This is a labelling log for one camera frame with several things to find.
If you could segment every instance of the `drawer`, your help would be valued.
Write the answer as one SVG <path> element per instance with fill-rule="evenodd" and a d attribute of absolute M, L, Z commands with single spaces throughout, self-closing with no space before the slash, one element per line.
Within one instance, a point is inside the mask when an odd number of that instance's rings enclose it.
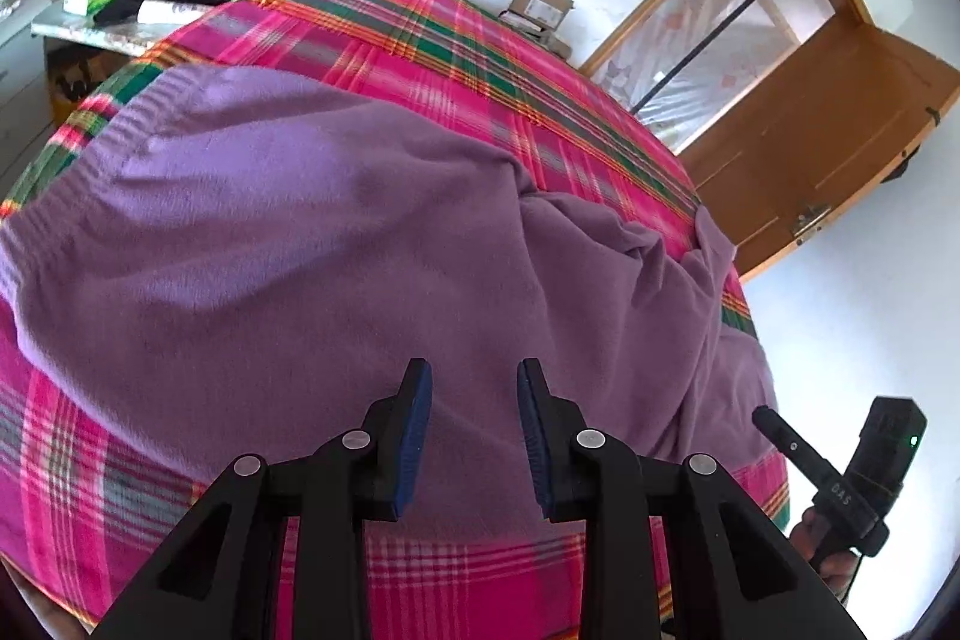
<path fill-rule="evenodd" d="M 24 28 L 0 47 L 0 112 L 4 104 L 45 73 L 43 38 L 31 36 L 30 28 Z"/>
<path fill-rule="evenodd" d="M 45 77 L 35 79 L 0 107 L 0 175 L 52 121 Z"/>
<path fill-rule="evenodd" d="M 46 145 L 47 140 L 54 135 L 54 131 L 56 131 L 56 128 L 48 125 L 40 131 L 40 135 L 36 136 L 10 165 L 0 166 L 0 201 L 7 198 L 11 188 L 16 185 L 17 178 L 37 159 L 43 145 Z"/>

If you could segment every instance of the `pink plaid blanket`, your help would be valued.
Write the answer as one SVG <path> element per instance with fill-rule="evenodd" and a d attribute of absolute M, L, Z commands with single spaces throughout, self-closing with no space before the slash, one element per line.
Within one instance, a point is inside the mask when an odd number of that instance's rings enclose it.
<path fill-rule="evenodd" d="M 408 107 L 501 146 L 544 190 L 605 203 L 692 242 L 696 196 L 679 163 L 572 68 L 463 0 L 248 0 L 176 33 L 83 102 L 0 209 L 38 196 L 133 95 L 178 63 L 258 65 Z M 723 319 L 752 333 L 731 271 Z M 781 525 L 786 471 L 767 456 L 734 475 Z M 48 595 L 96 623 L 203 491 L 112 437 L 16 349 L 0 303 L 0 552 Z M 661 612 L 664 537 L 653 527 Z M 289 636 L 296 525 L 288 533 L 278 635 Z M 575 636 L 583 540 L 368 543 L 376 638 Z"/>

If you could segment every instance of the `wooden door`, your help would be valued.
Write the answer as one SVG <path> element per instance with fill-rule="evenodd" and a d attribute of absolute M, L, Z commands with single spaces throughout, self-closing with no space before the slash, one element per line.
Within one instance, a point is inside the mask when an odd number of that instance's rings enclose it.
<path fill-rule="evenodd" d="M 836 15 L 680 160 L 746 276 L 880 183 L 958 95 L 948 64 Z"/>

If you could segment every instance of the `small box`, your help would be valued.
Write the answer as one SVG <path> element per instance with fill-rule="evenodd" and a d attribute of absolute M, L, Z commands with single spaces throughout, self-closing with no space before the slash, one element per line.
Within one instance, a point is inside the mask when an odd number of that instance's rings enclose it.
<path fill-rule="evenodd" d="M 512 13 L 509 9 L 501 12 L 499 20 L 501 23 L 504 23 L 504 25 L 509 25 L 510 28 L 525 39 L 539 44 L 547 50 L 547 52 L 552 52 L 562 61 L 568 61 L 573 54 L 573 47 L 570 47 L 563 39 L 560 39 L 554 31 L 549 28 L 543 28 L 536 23 L 531 23 L 530 20 Z"/>
<path fill-rule="evenodd" d="M 513 0 L 508 9 L 555 31 L 560 27 L 560 23 L 563 23 L 566 14 L 573 9 L 573 0 Z"/>

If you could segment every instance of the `finger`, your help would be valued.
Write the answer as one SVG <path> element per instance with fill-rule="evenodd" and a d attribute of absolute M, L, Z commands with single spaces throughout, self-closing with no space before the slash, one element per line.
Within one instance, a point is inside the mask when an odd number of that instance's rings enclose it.
<path fill-rule="evenodd" d="M 827 588 L 832 591 L 837 596 L 843 595 L 843 593 L 850 588 L 850 582 L 853 578 L 849 575 L 843 576 L 833 576 L 832 578 L 824 578 L 824 583 L 827 584 Z"/>
<path fill-rule="evenodd" d="M 813 536 L 810 534 L 810 528 L 803 524 L 795 525 L 790 533 L 790 545 L 803 557 L 803 561 L 810 561 L 813 558 L 813 552 L 816 548 L 813 544 Z"/>
<path fill-rule="evenodd" d="M 824 563 L 820 565 L 820 576 L 824 579 L 832 578 L 833 576 L 849 578 L 853 572 L 856 571 L 857 562 L 858 557 L 856 554 L 853 554 L 853 552 L 839 552 L 839 554 L 827 557 Z"/>

